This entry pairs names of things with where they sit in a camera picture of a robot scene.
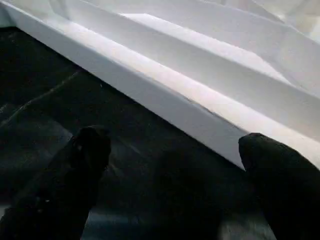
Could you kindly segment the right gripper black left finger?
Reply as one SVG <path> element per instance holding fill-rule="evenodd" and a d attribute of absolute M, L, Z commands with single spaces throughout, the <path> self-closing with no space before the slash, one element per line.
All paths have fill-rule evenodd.
<path fill-rule="evenodd" d="M 79 240 L 111 154 L 109 131 L 86 126 L 14 197 L 0 219 L 2 240 Z"/>

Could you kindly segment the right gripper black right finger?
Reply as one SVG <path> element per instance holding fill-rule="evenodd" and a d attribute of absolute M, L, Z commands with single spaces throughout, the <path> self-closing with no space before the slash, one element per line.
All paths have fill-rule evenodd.
<path fill-rule="evenodd" d="M 261 133 L 238 151 L 263 214 L 278 240 L 320 238 L 320 170 L 288 145 Z"/>

